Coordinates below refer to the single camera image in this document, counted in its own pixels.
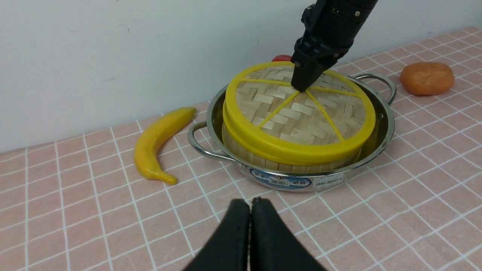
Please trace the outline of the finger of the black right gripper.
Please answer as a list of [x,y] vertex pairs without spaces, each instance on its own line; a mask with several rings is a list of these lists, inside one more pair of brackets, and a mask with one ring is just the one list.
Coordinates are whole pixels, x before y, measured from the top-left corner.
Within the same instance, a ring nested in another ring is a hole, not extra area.
[[320,53],[318,55],[319,75],[331,69],[347,53]]
[[294,62],[291,86],[300,93],[305,92],[320,77],[320,65],[315,61],[301,64]]

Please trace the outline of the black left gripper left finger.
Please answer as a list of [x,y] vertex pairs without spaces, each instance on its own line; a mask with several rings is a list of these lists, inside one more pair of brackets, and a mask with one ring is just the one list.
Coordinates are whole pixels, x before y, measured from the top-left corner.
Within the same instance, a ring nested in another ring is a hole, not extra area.
[[246,271],[250,206],[233,199],[220,224],[184,271]]

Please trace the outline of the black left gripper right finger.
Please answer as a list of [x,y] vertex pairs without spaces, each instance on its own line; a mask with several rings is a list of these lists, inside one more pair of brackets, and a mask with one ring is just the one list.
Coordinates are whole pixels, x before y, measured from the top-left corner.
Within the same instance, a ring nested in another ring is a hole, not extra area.
[[251,271],[325,271],[282,221],[269,199],[252,201]]

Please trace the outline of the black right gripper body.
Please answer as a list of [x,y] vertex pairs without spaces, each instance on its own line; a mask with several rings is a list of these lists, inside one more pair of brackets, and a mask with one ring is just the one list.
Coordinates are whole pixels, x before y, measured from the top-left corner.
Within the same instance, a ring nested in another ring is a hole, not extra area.
[[320,53],[348,53],[377,0],[317,0],[301,16],[303,36],[291,62],[315,61]]

